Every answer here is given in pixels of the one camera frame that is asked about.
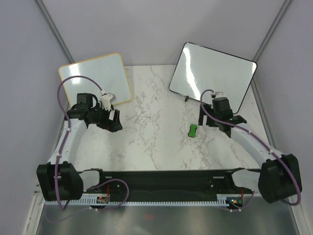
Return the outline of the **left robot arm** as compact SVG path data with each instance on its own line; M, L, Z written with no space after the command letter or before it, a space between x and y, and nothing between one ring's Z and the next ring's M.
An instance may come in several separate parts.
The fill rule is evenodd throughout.
M73 163L89 125L112 133L122 130L120 111L112 104L115 99L111 93L100 98L90 93L77 95L76 104L65 115L65 126L54 153L47 164L37 167L37 177L46 201L77 200L89 187L97 193L106 190L106 179L81 177Z

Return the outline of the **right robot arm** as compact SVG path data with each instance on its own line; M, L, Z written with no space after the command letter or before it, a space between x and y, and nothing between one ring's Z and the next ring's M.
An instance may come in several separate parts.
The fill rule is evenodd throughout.
M302 183L298 159L293 154L285 155L267 144L240 115L233 115L226 97L215 98L212 104L200 104L202 119L207 116L207 125L217 127L237 142L258 164L258 172L237 169L224 180L224 189L235 193L248 188L261 194L268 203L282 201L290 206L301 202Z

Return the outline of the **black-framed whiteboard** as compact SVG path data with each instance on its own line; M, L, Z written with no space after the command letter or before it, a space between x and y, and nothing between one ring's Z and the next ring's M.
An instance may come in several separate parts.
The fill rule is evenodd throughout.
M212 103L204 90L223 92L238 113L258 65L254 61L191 42L184 44L168 89L190 99Z

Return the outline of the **green whiteboard eraser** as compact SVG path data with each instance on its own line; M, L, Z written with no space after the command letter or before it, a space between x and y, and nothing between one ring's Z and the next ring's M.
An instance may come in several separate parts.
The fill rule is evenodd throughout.
M191 124L189 127L188 137L194 138L196 136L198 126L195 124Z

